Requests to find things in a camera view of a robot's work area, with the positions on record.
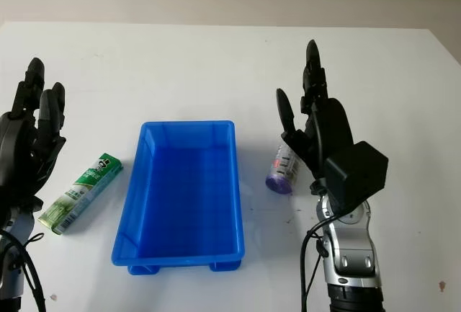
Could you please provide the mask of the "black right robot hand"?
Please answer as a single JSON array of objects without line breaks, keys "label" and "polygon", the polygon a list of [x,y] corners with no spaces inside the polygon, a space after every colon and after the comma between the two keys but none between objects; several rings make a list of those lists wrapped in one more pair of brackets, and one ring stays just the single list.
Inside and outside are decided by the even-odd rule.
[{"label": "black right robot hand", "polygon": [[325,68],[315,40],[306,48],[300,111],[308,116],[305,129],[295,127],[294,114],[285,92],[276,90],[277,109],[282,122],[282,140],[311,171],[312,195],[327,192],[324,166],[332,154],[353,145],[346,112],[339,100],[328,96]]}]

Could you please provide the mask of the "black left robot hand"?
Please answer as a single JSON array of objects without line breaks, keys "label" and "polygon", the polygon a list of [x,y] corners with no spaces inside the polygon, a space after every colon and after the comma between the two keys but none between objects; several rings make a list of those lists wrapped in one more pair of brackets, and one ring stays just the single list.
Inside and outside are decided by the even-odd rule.
[{"label": "black left robot hand", "polygon": [[37,193],[49,179],[66,139],[65,88],[45,89],[45,67],[33,58],[18,83],[12,109],[1,116],[1,205],[37,212]]}]

